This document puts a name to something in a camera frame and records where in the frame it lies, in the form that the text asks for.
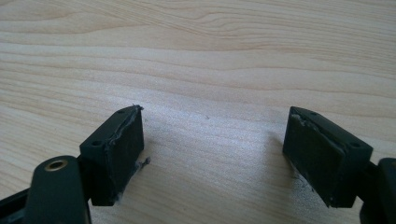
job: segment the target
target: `hole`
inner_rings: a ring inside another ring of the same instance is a hole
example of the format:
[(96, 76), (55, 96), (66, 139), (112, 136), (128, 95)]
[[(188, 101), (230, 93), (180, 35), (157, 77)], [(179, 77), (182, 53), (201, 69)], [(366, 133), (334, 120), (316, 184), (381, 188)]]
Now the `hole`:
[(57, 171), (64, 168), (66, 165), (67, 165), (67, 161), (65, 160), (53, 161), (46, 166), (45, 170), (49, 172)]
[(360, 147), (361, 146), (359, 143), (351, 143), (350, 145), (352, 145), (353, 147)]
[(93, 141), (93, 142), (92, 142), (92, 145), (93, 145), (94, 147), (100, 146), (100, 145), (102, 145), (102, 141)]

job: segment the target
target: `wood grain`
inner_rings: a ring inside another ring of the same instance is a hole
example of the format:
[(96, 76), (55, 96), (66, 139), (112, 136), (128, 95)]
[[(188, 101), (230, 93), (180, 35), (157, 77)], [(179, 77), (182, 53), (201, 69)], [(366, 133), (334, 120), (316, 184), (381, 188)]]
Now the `wood grain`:
[(0, 198), (131, 104), (152, 163), (93, 223), (359, 223), (283, 157), (291, 105), (396, 157), (395, 1), (0, 5)]

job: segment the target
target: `black plastic part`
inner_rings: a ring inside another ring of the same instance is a hole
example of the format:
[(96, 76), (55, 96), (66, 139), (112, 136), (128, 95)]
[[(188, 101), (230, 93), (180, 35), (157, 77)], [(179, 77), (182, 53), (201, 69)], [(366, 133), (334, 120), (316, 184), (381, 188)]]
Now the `black plastic part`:
[(113, 205), (136, 172), (144, 148), (142, 109), (133, 105), (117, 111), (80, 145), (84, 191), (93, 205)]
[(91, 223), (76, 158), (56, 157), (35, 168), (23, 223)]
[(293, 106), (283, 152), (323, 202), (351, 207), (373, 148), (320, 114)]
[(378, 192), (388, 223), (396, 223), (396, 159), (385, 158), (378, 163)]
[(28, 192), (25, 189), (0, 201), (0, 224), (22, 223)]

